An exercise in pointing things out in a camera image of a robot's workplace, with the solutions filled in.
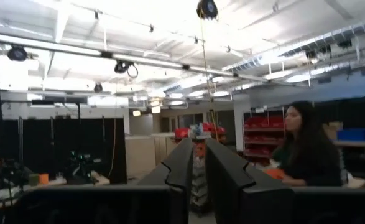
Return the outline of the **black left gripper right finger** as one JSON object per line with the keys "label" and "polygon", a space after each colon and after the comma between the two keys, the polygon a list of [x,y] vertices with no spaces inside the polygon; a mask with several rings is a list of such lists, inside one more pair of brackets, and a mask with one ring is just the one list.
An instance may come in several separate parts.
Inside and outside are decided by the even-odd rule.
{"label": "black left gripper right finger", "polygon": [[205,141],[208,195],[217,224],[291,224],[293,190],[214,139]]}

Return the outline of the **blue plastic bin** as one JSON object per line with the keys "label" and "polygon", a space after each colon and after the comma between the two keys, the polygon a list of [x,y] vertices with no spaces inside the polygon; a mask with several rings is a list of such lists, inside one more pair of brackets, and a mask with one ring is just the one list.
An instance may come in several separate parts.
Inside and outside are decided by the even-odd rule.
{"label": "blue plastic bin", "polygon": [[365,128],[342,129],[337,132],[337,140],[365,141]]}

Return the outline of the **black overhead light beam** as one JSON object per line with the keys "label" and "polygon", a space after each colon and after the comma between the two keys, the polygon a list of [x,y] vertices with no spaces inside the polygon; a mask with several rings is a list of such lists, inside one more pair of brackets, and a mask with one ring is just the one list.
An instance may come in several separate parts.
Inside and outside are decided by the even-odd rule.
{"label": "black overhead light beam", "polygon": [[134,62],[140,65],[147,65],[152,67],[162,67],[162,68],[169,68],[175,70],[185,70],[195,73],[204,73],[209,72],[214,75],[220,75],[224,77],[239,77],[243,79],[247,79],[250,81],[257,81],[257,82],[270,82],[265,78],[257,77],[254,75],[244,75],[238,74],[233,72],[226,72],[222,70],[206,68],[196,65],[188,65],[184,63],[178,62],[171,62],[166,60],[159,60],[154,58],[147,58],[147,57],[140,57],[134,56],[129,54],[119,54],[114,52],[107,52],[107,51],[100,51],[95,49],[77,47],[74,45],[67,45],[67,44],[56,44],[53,42],[47,42],[43,40],[37,39],[26,39],[22,37],[10,36],[10,35],[2,35],[0,34],[0,43],[2,44],[9,44],[9,45],[23,45],[25,47],[41,49],[41,50],[49,50],[55,52],[62,52],[67,54],[76,54],[82,55],[87,57],[97,57],[97,58],[107,58],[107,59],[115,59],[115,60],[122,60],[126,62]]}

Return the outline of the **cardboard box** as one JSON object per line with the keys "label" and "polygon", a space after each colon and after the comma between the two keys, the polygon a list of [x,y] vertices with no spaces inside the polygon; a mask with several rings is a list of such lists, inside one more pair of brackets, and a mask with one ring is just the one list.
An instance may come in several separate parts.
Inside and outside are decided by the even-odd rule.
{"label": "cardboard box", "polygon": [[343,123],[339,121],[325,123],[323,129],[331,140],[337,140],[337,133],[343,129]]}

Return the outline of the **beige cabinet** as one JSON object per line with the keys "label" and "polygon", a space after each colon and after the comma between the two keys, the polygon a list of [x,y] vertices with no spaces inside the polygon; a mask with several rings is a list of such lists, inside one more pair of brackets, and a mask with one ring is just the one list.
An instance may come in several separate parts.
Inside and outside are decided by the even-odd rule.
{"label": "beige cabinet", "polygon": [[128,179],[140,179],[162,162],[177,146],[172,133],[126,136]]}

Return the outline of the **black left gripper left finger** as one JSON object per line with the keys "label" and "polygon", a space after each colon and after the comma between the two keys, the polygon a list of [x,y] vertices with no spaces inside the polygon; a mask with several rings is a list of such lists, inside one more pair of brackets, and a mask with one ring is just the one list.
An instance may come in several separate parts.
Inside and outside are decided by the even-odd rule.
{"label": "black left gripper left finger", "polygon": [[183,139],[137,185],[147,191],[140,200],[137,224],[188,224],[193,177],[193,142]]}

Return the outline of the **black partition wall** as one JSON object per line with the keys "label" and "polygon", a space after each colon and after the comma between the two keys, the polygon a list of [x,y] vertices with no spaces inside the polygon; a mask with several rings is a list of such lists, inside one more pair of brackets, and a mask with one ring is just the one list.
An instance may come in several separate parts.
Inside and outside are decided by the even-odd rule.
{"label": "black partition wall", "polygon": [[21,160],[33,172],[54,177],[64,171],[72,151],[101,158],[95,171],[111,184],[127,182],[121,118],[0,121],[0,157]]}

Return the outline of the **background wooden table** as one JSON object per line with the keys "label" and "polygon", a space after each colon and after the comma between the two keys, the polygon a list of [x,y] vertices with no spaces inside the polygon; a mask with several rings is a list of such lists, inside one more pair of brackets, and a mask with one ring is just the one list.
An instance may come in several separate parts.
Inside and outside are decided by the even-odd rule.
{"label": "background wooden table", "polygon": [[12,206],[14,203],[17,202],[17,199],[20,198],[23,193],[37,190],[37,189],[55,187],[55,186],[63,186],[63,185],[67,185],[67,181],[64,178],[58,179],[58,180],[51,180],[47,184],[39,184],[36,186],[25,185],[25,186],[23,186],[23,188],[14,187],[11,189],[11,191],[9,191],[9,189],[1,189],[0,190],[0,209]]}

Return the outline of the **person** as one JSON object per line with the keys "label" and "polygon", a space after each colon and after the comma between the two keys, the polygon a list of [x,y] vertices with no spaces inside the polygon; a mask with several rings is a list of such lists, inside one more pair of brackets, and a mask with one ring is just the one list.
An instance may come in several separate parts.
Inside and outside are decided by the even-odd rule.
{"label": "person", "polygon": [[273,169],[290,186],[343,185],[340,153],[327,136],[315,107],[309,101],[294,101],[285,115],[285,139],[272,153]]}

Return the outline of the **orange object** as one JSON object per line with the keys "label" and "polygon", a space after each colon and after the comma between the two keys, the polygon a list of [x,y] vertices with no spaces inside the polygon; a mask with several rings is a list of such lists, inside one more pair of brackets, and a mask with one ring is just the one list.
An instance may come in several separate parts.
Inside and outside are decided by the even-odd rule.
{"label": "orange object", "polygon": [[277,180],[282,180],[285,177],[285,172],[282,169],[267,169],[264,172]]}

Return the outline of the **shelf rack with red bins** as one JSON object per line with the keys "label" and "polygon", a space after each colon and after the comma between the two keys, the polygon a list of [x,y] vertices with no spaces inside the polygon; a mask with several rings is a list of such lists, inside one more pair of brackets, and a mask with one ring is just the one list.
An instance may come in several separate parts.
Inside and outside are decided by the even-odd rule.
{"label": "shelf rack with red bins", "polygon": [[267,162],[284,140],[282,112],[244,113],[243,117],[244,157],[250,161]]}

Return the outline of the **background robot with green lights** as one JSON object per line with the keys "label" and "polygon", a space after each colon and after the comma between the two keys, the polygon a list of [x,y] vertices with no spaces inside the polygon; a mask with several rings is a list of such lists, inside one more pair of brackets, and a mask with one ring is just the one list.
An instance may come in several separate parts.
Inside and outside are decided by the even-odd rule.
{"label": "background robot with green lights", "polygon": [[64,178],[69,185],[97,184],[97,168],[102,163],[101,158],[91,157],[90,154],[70,153],[65,167]]}

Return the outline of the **silver air duct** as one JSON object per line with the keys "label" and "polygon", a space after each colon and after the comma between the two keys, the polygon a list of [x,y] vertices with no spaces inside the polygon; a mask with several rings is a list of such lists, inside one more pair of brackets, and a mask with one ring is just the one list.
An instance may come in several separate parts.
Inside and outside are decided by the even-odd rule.
{"label": "silver air duct", "polygon": [[248,56],[248,58],[245,58],[240,62],[223,67],[222,71],[239,72],[269,63],[276,63],[281,61],[283,58],[292,57],[300,52],[313,51],[326,45],[336,44],[364,34],[365,20],[340,29],[326,32],[322,35],[295,41],[290,44],[280,45],[258,54]]}

